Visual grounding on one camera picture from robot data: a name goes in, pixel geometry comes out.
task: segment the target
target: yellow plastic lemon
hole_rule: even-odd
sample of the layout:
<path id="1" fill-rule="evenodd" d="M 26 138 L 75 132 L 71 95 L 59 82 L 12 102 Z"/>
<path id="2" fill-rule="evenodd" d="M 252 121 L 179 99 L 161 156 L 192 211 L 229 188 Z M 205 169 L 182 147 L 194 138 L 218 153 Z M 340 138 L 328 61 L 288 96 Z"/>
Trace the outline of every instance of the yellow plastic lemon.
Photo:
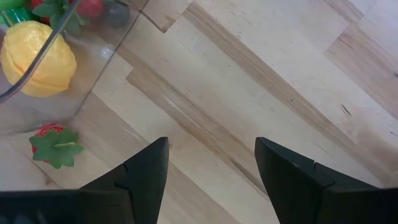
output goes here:
<path id="1" fill-rule="evenodd" d="M 23 76 L 51 32 L 48 25 L 36 21 L 20 22 L 7 30 L 0 61 L 9 83 L 13 85 Z M 75 56 L 59 35 L 22 92 L 36 97 L 60 93 L 69 88 L 75 70 Z"/>

